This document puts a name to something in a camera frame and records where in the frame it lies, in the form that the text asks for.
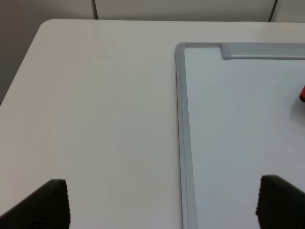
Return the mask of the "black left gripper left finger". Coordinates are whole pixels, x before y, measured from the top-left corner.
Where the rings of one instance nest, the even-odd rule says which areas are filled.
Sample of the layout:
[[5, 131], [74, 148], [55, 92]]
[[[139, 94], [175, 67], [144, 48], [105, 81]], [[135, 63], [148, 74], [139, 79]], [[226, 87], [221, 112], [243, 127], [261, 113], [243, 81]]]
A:
[[2, 229], [68, 229], [71, 213], [66, 180], [51, 179], [0, 216]]

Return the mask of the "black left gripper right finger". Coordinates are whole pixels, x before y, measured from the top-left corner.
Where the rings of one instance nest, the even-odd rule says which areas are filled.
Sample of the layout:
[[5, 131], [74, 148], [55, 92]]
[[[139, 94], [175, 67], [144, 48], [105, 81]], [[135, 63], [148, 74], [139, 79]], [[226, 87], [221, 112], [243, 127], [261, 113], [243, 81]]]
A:
[[261, 229], [303, 229], [305, 193], [277, 175], [262, 176], [255, 213]]

